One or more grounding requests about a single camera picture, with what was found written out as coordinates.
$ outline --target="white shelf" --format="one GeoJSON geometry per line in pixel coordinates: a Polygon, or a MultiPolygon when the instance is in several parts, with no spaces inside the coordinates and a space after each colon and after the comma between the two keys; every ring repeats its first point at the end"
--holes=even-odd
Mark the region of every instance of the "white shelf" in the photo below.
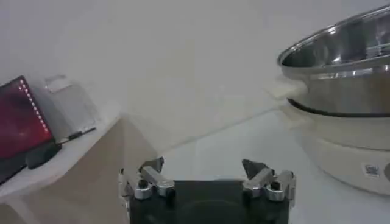
{"type": "Polygon", "coordinates": [[[117,103],[110,102],[100,108],[99,114],[101,121],[95,131],[65,144],[44,165],[33,170],[25,168],[0,186],[0,203],[41,189],[64,176],[116,124],[121,110],[117,103]]]}

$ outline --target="laptop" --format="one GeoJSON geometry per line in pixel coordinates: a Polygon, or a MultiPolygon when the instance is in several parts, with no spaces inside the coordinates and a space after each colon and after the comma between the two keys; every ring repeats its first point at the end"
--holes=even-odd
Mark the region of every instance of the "laptop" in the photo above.
{"type": "Polygon", "coordinates": [[[26,166],[26,154],[55,144],[24,76],[0,86],[0,184],[26,166]]]}

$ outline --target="white wall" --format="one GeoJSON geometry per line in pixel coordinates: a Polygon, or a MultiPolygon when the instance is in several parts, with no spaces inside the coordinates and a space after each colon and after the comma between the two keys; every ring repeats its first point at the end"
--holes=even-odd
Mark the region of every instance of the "white wall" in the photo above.
{"type": "Polygon", "coordinates": [[[161,151],[265,110],[281,50],[386,2],[0,0],[1,77],[81,80],[161,151]]]}

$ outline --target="led light strip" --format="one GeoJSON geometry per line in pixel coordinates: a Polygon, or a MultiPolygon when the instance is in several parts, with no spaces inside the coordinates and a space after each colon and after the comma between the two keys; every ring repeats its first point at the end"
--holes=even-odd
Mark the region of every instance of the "led light strip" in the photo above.
{"type": "Polygon", "coordinates": [[[41,114],[38,111],[38,108],[36,107],[34,101],[32,100],[32,97],[31,97],[31,94],[29,93],[28,87],[24,84],[24,80],[20,80],[20,84],[21,84],[21,86],[19,86],[20,91],[24,91],[26,93],[26,96],[29,98],[30,103],[35,111],[35,114],[38,116],[39,121],[41,122],[42,127],[44,128],[44,131],[46,133],[49,132],[47,125],[45,124],[44,120],[42,119],[41,114]]]}

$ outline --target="cable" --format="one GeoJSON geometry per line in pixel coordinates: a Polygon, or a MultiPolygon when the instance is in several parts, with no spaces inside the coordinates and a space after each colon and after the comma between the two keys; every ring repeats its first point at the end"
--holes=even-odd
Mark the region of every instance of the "cable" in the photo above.
{"type": "Polygon", "coordinates": [[[83,135],[85,135],[85,134],[87,134],[89,132],[95,131],[95,130],[96,130],[96,127],[90,128],[90,129],[88,129],[86,131],[77,131],[77,132],[69,135],[67,138],[63,139],[62,141],[60,141],[58,144],[61,144],[61,145],[65,144],[67,142],[70,142],[70,141],[72,141],[72,140],[74,140],[76,138],[79,138],[79,137],[81,137],[81,136],[83,136],[83,135]]]}

